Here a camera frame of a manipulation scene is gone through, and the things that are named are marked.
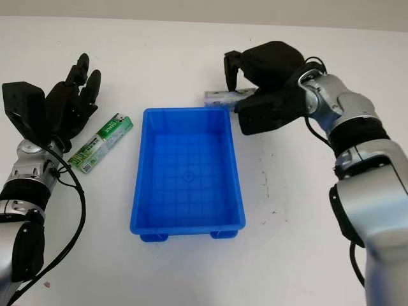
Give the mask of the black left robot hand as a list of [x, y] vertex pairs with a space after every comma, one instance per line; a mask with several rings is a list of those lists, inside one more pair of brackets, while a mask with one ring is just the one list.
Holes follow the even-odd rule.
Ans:
[[64, 153], [71, 150], [71, 139], [85, 127], [98, 109], [96, 98], [101, 84], [101, 72], [88, 75], [89, 56], [81, 54], [72, 65], [66, 79], [57, 83], [45, 98], [46, 118], [51, 137]]

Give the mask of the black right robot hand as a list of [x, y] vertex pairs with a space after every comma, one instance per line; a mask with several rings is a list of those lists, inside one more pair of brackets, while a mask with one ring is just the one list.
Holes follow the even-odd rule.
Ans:
[[258, 88], [254, 98], [275, 94], [284, 89], [289, 78], [305, 63], [304, 56], [283, 41], [270, 41], [243, 52], [224, 54], [227, 88], [236, 91], [238, 72]]

